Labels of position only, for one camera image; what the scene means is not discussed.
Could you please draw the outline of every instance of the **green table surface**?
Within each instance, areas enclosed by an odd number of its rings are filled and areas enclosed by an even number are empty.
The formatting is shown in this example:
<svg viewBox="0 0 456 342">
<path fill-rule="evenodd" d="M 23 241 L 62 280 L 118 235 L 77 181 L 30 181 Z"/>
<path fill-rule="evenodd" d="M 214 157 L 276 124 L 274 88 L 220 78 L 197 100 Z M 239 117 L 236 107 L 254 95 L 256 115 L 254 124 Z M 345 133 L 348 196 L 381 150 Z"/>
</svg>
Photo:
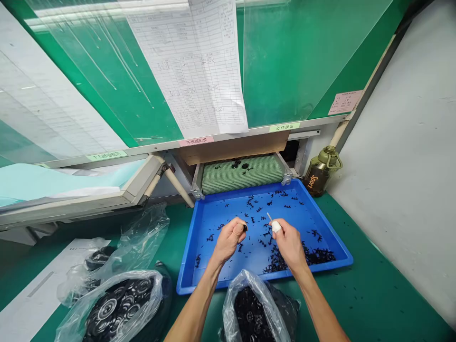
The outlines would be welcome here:
<svg viewBox="0 0 456 342">
<path fill-rule="evenodd" d="M 316 202 L 354 258 L 351 267 L 314 274 L 329 305 L 352 341 L 455 341 L 455 332 L 426 302 L 405 277 L 370 242 L 350 216 L 328 194 Z M 155 259 L 168 267 L 177 282 L 193 209 L 183 204 L 169 206 L 168 233 Z M 121 214 L 65 224 L 55 234 L 41 239 L 0 282 L 3 309 L 74 238 L 98 236 L 117 242 L 120 227 L 135 214 Z M 299 315 L 298 341 L 318 341 L 298 284 L 293 278 L 272 282 L 303 304 Z M 222 326 L 226 290 L 217 290 L 210 303 L 202 341 L 217 341 Z M 167 332 L 189 296 L 175 295 Z M 59 306 L 33 341 L 52 341 L 68 309 Z"/>
</svg>

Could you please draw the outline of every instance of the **hand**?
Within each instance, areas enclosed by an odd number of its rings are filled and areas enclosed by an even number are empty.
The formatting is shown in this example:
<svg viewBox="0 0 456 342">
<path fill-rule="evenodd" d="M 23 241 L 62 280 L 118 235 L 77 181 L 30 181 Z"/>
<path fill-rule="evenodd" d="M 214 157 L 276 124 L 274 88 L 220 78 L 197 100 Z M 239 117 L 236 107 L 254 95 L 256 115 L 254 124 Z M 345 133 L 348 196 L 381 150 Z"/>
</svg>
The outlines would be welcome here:
<svg viewBox="0 0 456 342">
<path fill-rule="evenodd" d="M 277 221 L 282 226 L 282 229 L 277 233 L 273 232 L 272 237 L 277 241 L 280 254 L 282 254 L 291 272 L 295 273 L 300 269 L 310 272 L 307 261 L 305 260 L 299 231 L 295 227 L 290 226 L 283 218 L 277 218 L 274 221 Z"/>
<path fill-rule="evenodd" d="M 244 225 L 247 225 L 245 221 L 236 217 L 222 228 L 214 253 L 212 253 L 212 259 L 221 265 L 231 258 L 238 244 L 247 236 L 244 232 Z"/>
</svg>

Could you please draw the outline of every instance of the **pink label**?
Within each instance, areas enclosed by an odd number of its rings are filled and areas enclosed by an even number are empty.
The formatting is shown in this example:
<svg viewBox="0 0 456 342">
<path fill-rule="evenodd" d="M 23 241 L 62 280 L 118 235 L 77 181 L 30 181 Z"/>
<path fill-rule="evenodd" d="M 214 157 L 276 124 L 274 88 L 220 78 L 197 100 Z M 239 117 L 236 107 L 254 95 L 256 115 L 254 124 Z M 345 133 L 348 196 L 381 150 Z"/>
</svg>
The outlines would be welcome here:
<svg viewBox="0 0 456 342">
<path fill-rule="evenodd" d="M 351 112 L 358 103 L 362 90 L 336 94 L 328 115 Z"/>
<path fill-rule="evenodd" d="M 179 145 L 181 147 L 185 147 L 185 146 L 193 146 L 193 145 L 199 145 L 202 143 L 212 143 L 212 142 L 214 142 L 214 138 L 209 136 L 209 137 L 179 140 Z"/>
</svg>

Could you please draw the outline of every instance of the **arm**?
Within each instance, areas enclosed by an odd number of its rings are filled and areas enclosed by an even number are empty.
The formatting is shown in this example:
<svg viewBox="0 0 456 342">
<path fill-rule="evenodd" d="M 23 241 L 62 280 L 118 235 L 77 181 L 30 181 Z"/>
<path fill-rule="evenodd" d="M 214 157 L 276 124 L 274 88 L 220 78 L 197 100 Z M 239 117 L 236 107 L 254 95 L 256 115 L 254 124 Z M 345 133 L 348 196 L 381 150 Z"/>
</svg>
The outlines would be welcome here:
<svg viewBox="0 0 456 342">
<path fill-rule="evenodd" d="M 274 221 L 279 222 L 282 229 L 273 233 L 273 238 L 301 288 L 318 339 L 320 342 L 350 342 L 307 265 L 301 234 L 282 218 Z"/>
<path fill-rule="evenodd" d="M 238 243 L 246 238 L 243 227 L 245 224 L 240 218 L 234 218 L 222 228 L 203 276 L 166 335 L 164 342 L 198 342 L 201 339 L 218 276 L 225 262 L 236 251 Z"/>
</svg>

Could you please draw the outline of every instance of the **clear plastic bag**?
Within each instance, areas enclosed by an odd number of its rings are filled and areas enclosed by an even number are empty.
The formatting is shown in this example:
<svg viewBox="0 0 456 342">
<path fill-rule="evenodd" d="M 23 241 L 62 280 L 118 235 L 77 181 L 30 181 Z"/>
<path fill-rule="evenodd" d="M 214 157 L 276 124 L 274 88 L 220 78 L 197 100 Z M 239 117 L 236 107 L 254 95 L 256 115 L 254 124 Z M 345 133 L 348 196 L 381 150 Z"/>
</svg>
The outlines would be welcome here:
<svg viewBox="0 0 456 342">
<path fill-rule="evenodd" d="M 238 292 L 247 286 L 252 289 L 258 301 L 262 304 L 266 321 L 274 340 L 276 342 L 294 341 L 300 303 L 245 269 L 229 285 L 225 302 L 223 303 L 224 328 L 220 331 L 221 340 L 246 342 L 242 341 L 234 303 Z"/>
<path fill-rule="evenodd" d="M 168 231 L 170 219 L 166 216 L 165 208 L 165 202 L 146 207 L 139 217 L 135 217 L 121 230 L 117 249 L 108 258 L 97 258 L 91 253 L 92 257 L 89 256 L 81 264 L 70 268 L 66 281 L 57 288 L 59 301 L 71 307 L 79 298 L 112 276 L 149 268 Z M 102 238 L 93 239 L 93 252 L 105 246 L 104 241 Z"/>
<path fill-rule="evenodd" d="M 103 306 L 96 307 L 100 302 L 107 304 L 109 301 L 113 301 L 115 303 L 115 300 L 112 299 L 115 298 L 115 292 L 109 291 L 122 282 L 135 279 L 151 279 L 152 290 L 150 298 L 131 317 L 125 318 L 130 316 L 130 310 L 128 310 L 123 316 L 123 320 L 121 318 L 119 322 L 115 322 L 119 319 L 118 312 L 114 309 L 103 311 Z M 55 342 L 92 341 L 86 335 L 89 329 L 92 329 L 91 325 L 87 323 L 90 317 L 107 322 L 104 327 L 97 327 L 98 331 L 101 330 L 100 334 L 111 334 L 109 338 L 104 337 L 103 340 L 109 342 L 158 341 L 169 318 L 171 300 L 171 278 L 168 270 L 161 262 L 155 265 L 154 270 L 136 270 L 114 275 L 77 301 L 57 328 Z M 120 301 L 119 304 L 114 304 L 113 308 L 115 307 L 117 310 L 119 306 L 122 306 L 122 303 Z M 99 315 L 101 314 L 106 314 L 106 317 L 100 318 Z"/>
</svg>

